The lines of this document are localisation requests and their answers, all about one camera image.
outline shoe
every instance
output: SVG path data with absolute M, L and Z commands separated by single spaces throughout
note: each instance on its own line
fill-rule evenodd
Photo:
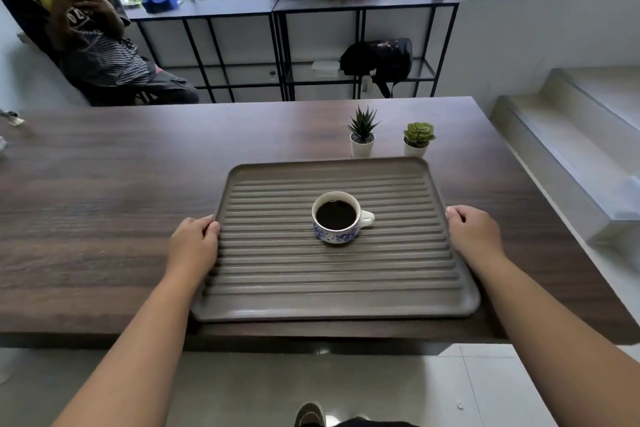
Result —
M 300 407 L 298 415 L 296 415 L 294 427 L 301 427 L 303 425 L 320 425 L 320 427 L 325 427 L 324 412 L 320 405 L 309 402 Z

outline person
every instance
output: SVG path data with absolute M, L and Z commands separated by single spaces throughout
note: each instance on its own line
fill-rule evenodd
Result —
M 452 245 L 484 285 L 558 425 L 640 425 L 640 364 L 518 269 L 504 254 L 500 229 L 487 213 L 451 206 L 446 215 Z M 182 221 L 169 241 L 164 277 L 54 427 L 164 425 L 189 304 L 216 261 L 219 233 L 212 216 Z M 375 424 L 364 417 L 343 423 Z M 309 403 L 294 425 L 324 427 L 324 415 Z
M 131 24 L 119 0 L 2 0 L 27 36 L 60 68 L 91 105 L 197 103 L 186 80 L 143 59 L 124 38 Z

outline cup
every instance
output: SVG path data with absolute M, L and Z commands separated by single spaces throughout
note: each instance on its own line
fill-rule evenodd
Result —
M 316 218 L 316 212 L 320 206 L 329 201 L 344 201 L 350 204 L 356 211 L 355 221 L 343 230 L 329 230 L 320 225 Z M 316 236 L 322 241 L 331 243 L 332 245 L 339 245 L 340 243 L 347 243 L 353 240 L 361 228 L 370 227 L 376 220 L 373 213 L 360 208 L 360 203 L 358 203 L 355 197 L 342 191 L 325 192 L 322 196 L 318 197 L 314 205 L 311 206 L 311 218 Z

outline succulent plant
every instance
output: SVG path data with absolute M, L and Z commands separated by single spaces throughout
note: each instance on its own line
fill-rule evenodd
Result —
M 351 131 L 352 138 L 354 142 L 358 144 L 368 144 L 373 140 L 372 131 L 376 127 L 378 123 L 373 123 L 373 119 L 376 117 L 377 110 L 369 110 L 367 106 L 367 111 L 363 112 L 360 110 L 360 106 L 358 105 L 358 110 L 356 110 L 356 117 L 351 117 L 351 125 L 347 125 L 347 128 Z
M 410 123 L 404 131 L 404 142 L 411 147 L 427 147 L 435 138 L 433 125 L 430 123 Z

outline small potted succulent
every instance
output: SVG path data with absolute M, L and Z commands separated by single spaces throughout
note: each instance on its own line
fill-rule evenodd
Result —
M 422 157 L 429 142 L 436 138 L 430 123 L 410 123 L 404 131 L 404 155 Z
M 351 131 L 351 155 L 358 158 L 364 158 L 371 156 L 371 150 L 376 140 L 376 134 L 373 133 L 373 129 L 378 123 L 373 123 L 373 119 L 376 117 L 378 111 L 369 110 L 363 112 L 356 110 L 356 116 L 351 117 L 351 125 L 347 125 L 347 128 Z

